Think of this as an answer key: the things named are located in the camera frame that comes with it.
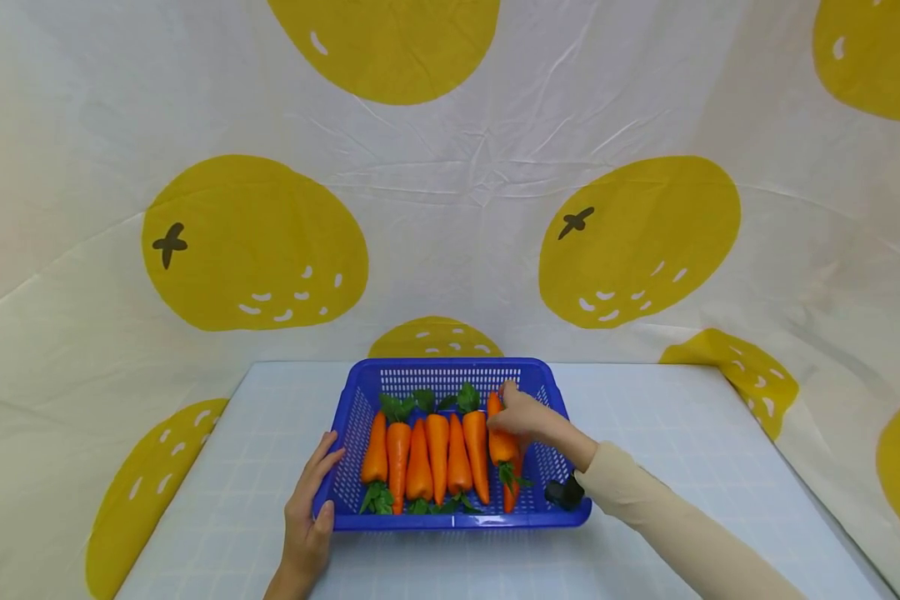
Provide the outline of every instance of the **right hand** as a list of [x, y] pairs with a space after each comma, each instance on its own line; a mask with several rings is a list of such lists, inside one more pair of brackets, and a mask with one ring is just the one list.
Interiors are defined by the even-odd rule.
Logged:
[[490, 417], [487, 427], [501, 429], [533, 442], [548, 443], [565, 419], [530, 394], [521, 392], [514, 381], [502, 385], [504, 410]]

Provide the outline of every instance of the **orange carrot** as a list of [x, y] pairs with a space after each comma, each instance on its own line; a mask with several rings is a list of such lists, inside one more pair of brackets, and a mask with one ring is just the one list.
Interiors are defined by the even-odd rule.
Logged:
[[413, 424], [410, 437], [410, 462], [407, 465], [407, 500], [433, 500], [433, 474], [427, 454], [427, 435], [423, 420]]
[[447, 460], [447, 490], [452, 497], [473, 490], [473, 476], [470, 474], [470, 462], [467, 447], [463, 442], [463, 428], [460, 417], [450, 415], [449, 459]]
[[[490, 398], [487, 400], [487, 416], [493, 417], [500, 413], [504, 406], [500, 403], [500, 396], [496, 392], [490, 392]], [[489, 433], [489, 450], [490, 460], [493, 466], [498, 469], [500, 481], [505, 487], [511, 488], [511, 492], [516, 493], [516, 485], [522, 483], [528, 485], [528, 482], [518, 481], [519, 474], [515, 473], [516, 462], [520, 458], [520, 447], [516, 438], [506, 431], [494, 429]]]
[[407, 487], [407, 458], [410, 455], [410, 425], [407, 418], [413, 410], [410, 399], [399, 400], [380, 394], [382, 410], [391, 425], [387, 428], [387, 469], [389, 471], [389, 492], [393, 496], [393, 513], [403, 513], [403, 494]]
[[470, 473], [477, 498], [483, 504], [490, 503], [490, 481], [487, 475], [487, 415], [471, 411], [463, 415], [463, 440], [467, 442], [470, 457]]
[[427, 415], [423, 422], [430, 450], [430, 470], [433, 477], [433, 501], [443, 506], [448, 491], [448, 446], [450, 422], [443, 415]]
[[387, 416], [377, 412], [370, 425], [370, 442], [363, 455], [360, 480], [364, 486], [374, 481], [387, 481]]
[[523, 454], [516, 457], [516, 461], [513, 463], [513, 474], [516, 475], [516, 480], [513, 482], [513, 486], [504, 486], [504, 512], [512, 513], [513, 509], [516, 507], [516, 498], [520, 495], [520, 484], [519, 479], [520, 475], [523, 474]]

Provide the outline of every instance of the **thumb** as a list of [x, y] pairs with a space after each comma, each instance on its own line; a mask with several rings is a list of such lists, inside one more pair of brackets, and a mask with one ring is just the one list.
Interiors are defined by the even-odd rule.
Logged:
[[317, 520], [313, 523], [313, 536], [315, 536], [319, 542], [324, 541], [324, 539], [329, 542], [330, 534], [333, 532], [333, 516], [333, 500], [327, 500], [324, 502], [323, 506], [320, 507]]

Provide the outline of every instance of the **carrot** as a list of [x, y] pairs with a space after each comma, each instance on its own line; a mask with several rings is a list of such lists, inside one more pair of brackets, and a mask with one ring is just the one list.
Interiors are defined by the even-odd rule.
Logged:
[[470, 473], [477, 498], [490, 503], [490, 482], [487, 475], [487, 414], [477, 410], [480, 394], [470, 382], [464, 382], [457, 395], [457, 406], [463, 412], [463, 441], [467, 444]]
[[367, 509], [376, 514], [392, 513], [393, 499], [387, 490], [387, 417], [383, 411], [377, 412], [373, 425], [370, 425], [370, 440], [367, 453], [363, 454], [360, 480], [367, 486], [360, 513]]
[[[523, 454], [516, 457], [516, 461], [513, 463], [513, 474], [516, 475], [516, 479], [520, 479], [520, 475], [523, 474]], [[504, 512], [512, 513], [513, 509], [516, 507], [516, 498], [520, 495], [520, 484], [518, 481], [514, 481], [512, 486], [504, 486]]]
[[[500, 403], [500, 396], [496, 392], [490, 392], [490, 398], [487, 400], [487, 416], [493, 417], [500, 413], [504, 406]], [[489, 432], [489, 450], [490, 460], [493, 466], [497, 468], [500, 475], [500, 481], [504, 487], [509, 488], [515, 495], [518, 493], [518, 484], [530, 485], [530, 482], [521, 479], [518, 473], [515, 473], [516, 463], [520, 459], [520, 447], [516, 438], [506, 431], [495, 429]]]
[[410, 463], [407, 466], [407, 500], [433, 500], [433, 474], [427, 453], [427, 435], [423, 419], [413, 424], [410, 437]]
[[386, 393], [380, 394], [382, 410], [391, 425], [387, 428], [387, 469], [389, 471], [389, 493], [393, 497], [392, 511], [403, 513], [403, 495], [407, 488], [407, 458], [410, 455], [411, 429], [407, 418], [413, 410], [413, 403], [399, 400]]
[[387, 481], [387, 416], [383, 411], [377, 412], [373, 425], [370, 425], [370, 442], [367, 454], [363, 455], [360, 480], [364, 486], [374, 481]]
[[430, 450], [430, 472], [433, 475], [433, 501], [443, 506], [443, 499], [448, 491], [448, 446], [450, 422], [447, 417], [438, 415], [437, 411], [449, 409], [457, 402], [456, 396], [445, 397], [437, 404], [433, 390], [417, 390], [413, 392], [420, 410], [427, 414], [423, 429], [427, 434], [427, 449]]
[[447, 490], [453, 497], [473, 490], [473, 476], [470, 474], [470, 462], [467, 447], [463, 442], [463, 428], [460, 417], [450, 415], [449, 459], [447, 460]]

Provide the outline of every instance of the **left hand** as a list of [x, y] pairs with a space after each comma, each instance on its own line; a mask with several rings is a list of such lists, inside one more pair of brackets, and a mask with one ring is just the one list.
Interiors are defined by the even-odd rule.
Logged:
[[297, 582], [300, 592], [309, 594], [330, 560], [330, 535], [333, 532], [334, 505], [332, 500], [320, 507], [313, 519], [313, 497], [330, 469], [343, 458], [343, 448], [328, 454], [337, 440], [337, 432], [324, 433], [317, 450], [300, 474], [297, 488], [283, 509], [287, 532], [283, 542], [280, 569]]

